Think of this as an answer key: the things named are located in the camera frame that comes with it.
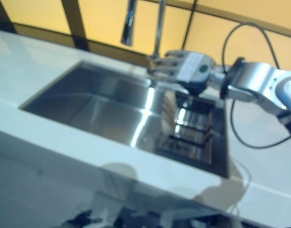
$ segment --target sink basin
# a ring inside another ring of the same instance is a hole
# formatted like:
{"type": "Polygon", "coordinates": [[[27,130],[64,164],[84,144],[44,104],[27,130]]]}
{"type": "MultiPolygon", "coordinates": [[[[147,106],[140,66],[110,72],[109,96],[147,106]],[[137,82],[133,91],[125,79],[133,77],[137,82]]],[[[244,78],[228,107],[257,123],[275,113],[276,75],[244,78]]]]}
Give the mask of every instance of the sink basin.
{"type": "Polygon", "coordinates": [[[166,90],[150,85],[82,62],[21,109],[228,176],[224,106],[178,92],[170,119],[163,112],[166,90]]]}

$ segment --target countertop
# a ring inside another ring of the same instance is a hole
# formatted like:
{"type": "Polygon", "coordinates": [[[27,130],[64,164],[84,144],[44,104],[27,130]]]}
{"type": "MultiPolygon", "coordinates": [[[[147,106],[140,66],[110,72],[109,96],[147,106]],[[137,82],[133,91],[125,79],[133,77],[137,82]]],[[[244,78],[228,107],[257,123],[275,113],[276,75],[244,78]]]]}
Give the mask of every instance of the countertop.
{"type": "MultiPolygon", "coordinates": [[[[258,223],[291,227],[291,140],[253,150],[240,144],[228,126],[231,165],[230,178],[224,179],[19,109],[81,60],[127,74],[146,73],[140,66],[0,31],[0,131],[258,223]],[[131,167],[134,174],[108,165],[113,163],[131,167]]],[[[213,89],[206,93],[218,95],[213,89]]],[[[237,103],[235,124],[252,144],[288,135],[254,104],[237,103]]]]}

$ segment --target yellow wall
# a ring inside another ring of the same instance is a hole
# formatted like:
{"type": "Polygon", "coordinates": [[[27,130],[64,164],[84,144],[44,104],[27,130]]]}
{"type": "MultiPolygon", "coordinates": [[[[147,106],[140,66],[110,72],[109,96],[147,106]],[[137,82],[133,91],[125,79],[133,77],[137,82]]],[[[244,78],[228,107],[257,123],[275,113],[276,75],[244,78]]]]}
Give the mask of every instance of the yellow wall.
{"type": "Polygon", "coordinates": [[[12,22],[70,34],[61,0],[0,0],[12,22]]]}
{"type": "MultiPolygon", "coordinates": [[[[61,0],[0,0],[12,22],[70,34],[61,0]]],[[[179,0],[188,4],[193,0],[179,0]]],[[[133,46],[120,43],[128,0],[78,0],[86,37],[116,47],[151,54],[154,47],[157,3],[137,1],[133,46]]],[[[234,12],[291,29],[291,0],[198,0],[199,6],[234,12]]],[[[180,49],[190,11],[167,6],[160,53],[180,49]]],[[[220,63],[222,43],[237,23],[196,12],[186,50],[211,55],[220,63]]],[[[291,69],[291,38],[267,32],[283,69],[291,69]]],[[[273,64],[262,35],[254,28],[241,28],[230,39],[226,62],[238,56],[273,64]]]]}
{"type": "Polygon", "coordinates": [[[291,0],[198,0],[197,3],[291,29],[291,0]]]}
{"type": "MultiPolygon", "coordinates": [[[[221,50],[228,32],[238,23],[196,13],[193,17],[186,50],[207,53],[217,63],[221,62],[221,50]]],[[[291,38],[267,32],[283,69],[291,69],[291,38]]],[[[247,61],[261,61],[274,65],[267,43],[256,28],[241,27],[229,39],[225,60],[232,64],[237,57],[247,61]]]]}
{"type": "MultiPolygon", "coordinates": [[[[158,5],[137,1],[133,46],[120,43],[127,9],[127,0],[79,0],[86,37],[120,48],[151,54],[154,49],[158,5]]],[[[160,52],[180,49],[190,12],[166,7],[160,52]]]]}

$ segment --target robotic arm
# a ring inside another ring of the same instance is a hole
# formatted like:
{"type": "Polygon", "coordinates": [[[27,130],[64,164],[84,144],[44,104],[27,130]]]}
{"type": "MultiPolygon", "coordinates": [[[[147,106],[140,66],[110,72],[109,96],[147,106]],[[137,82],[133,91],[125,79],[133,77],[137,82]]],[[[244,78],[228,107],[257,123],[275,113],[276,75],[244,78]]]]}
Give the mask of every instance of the robotic arm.
{"type": "Polygon", "coordinates": [[[204,54],[170,51],[155,59],[149,73],[155,81],[178,83],[190,94],[198,95],[208,86],[220,90],[220,98],[257,103],[274,114],[291,134],[291,71],[267,63],[246,62],[238,58],[224,73],[204,54]]]}

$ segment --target drain rack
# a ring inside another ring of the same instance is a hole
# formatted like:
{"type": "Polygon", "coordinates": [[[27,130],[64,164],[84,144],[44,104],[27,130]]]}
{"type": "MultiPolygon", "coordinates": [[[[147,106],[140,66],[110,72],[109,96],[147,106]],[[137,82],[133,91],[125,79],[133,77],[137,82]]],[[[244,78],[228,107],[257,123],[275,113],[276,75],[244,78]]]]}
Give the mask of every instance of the drain rack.
{"type": "Polygon", "coordinates": [[[176,97],[174,132],[159,138],[156,153],[228,177],[225,106],[180,93],[176,97]]]}

